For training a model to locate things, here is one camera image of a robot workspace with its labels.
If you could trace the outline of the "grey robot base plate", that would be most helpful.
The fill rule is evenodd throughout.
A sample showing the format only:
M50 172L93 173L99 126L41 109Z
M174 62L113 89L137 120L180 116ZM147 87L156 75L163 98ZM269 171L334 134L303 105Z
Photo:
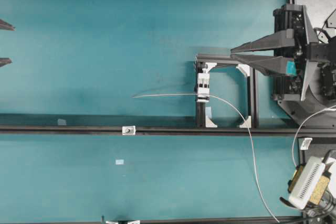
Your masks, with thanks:
M335 0L291 0L305 5L317 44L306 51L304 101L283 103L299 125L332 129L335 127Z

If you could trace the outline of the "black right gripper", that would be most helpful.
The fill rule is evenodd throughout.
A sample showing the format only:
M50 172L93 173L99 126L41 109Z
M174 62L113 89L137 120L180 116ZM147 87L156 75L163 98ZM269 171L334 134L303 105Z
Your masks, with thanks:
M231 58L249 65L263 75L274 77L272 98L275 101L304 101L304 57L306 39L305 5L285 4L273 11L275 33L247 42L231 52L274 50L274 56L230 54Z

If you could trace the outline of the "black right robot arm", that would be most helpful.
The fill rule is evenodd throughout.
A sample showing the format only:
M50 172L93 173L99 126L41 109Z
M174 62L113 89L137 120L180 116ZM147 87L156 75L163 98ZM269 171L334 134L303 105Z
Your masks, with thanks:
M304 5L285 4L273 16L274 33L231 49L231 58L272 76L275 101L304 101L320 69L322 93L334 100L335 37L312 26Z

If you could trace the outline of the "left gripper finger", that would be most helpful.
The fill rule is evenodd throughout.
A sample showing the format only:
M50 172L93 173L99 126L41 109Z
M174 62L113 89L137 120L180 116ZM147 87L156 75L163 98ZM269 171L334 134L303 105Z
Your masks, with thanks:
M12 60L10 58L0 58L0 67L3 67L11 63L12 63Z
M10 31L14 31L15 27L9 23L7 23L6 21L0 19L0 30L10 30Z

